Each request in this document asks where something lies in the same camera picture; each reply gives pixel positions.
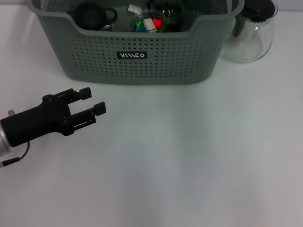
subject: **white table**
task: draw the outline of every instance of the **white table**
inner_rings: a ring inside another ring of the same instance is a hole
[[[279,12],[263,59],[219,59],[203,83],[114,86],[69,79],[35,15],[0,6],[0,118],[68,88],[93,93],[73,113],[107,104],[0,169],[0,226],[303,226],[302,24]]]

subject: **red block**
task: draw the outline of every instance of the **red block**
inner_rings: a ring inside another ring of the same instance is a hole
[[[152,21],[156,28],[160,27],[162,24],[162,21],[157,18],[152,19]]]

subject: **clear glass container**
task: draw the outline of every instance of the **clear glass container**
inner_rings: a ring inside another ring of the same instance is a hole
[[[237,62],[253,62],[262,58],[270,49],[274,39],[274,17],[278,12],[263,22],[237,15],[231,31],[224,42],[222,55]]]
[[[143,10],[137,14],[134,15],[131,23],[130,23],[130,28],[132,32],[137,32],[136,31],[136,22],[140,21],[140,20],[145,20],[145,19],[159,19],[160,21],[162,21],[161,25],[158,28],[154,28],[151,31],[147,31],[147,32],[165,32],[165,17],[163,15],[162,12],[156,10],[156,9],[146,9]]]

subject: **white block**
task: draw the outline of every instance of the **white block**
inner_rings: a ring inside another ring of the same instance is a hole
[[[156,32],[156,26],[153,24],[152,19],[145,19],[144,26],[146,27],[147,32]]]
[[[136,14],[136,13],[139,13],[141,11],[142,11],[142,9],[140,7],[135,6],[133,4],[130,4],[129,7],[128,7],[128,12],[131,12],[131,13],[135,13]]]

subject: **perforated basket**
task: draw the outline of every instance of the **perforated basket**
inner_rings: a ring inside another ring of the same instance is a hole
[[[115,23],[124,28],[129,28],[132,19],[127,6],[144,7],[147,2],[95,1],[114,7],[118,12]],[[182,25],[185,32],[146,34],[81,29],[66,12],[82,2],[28,0],[27,5],[38,15],[67,76],[136,85],[190,84],[207,79],[231,22],[244,4],[244,0],[189,0]]]

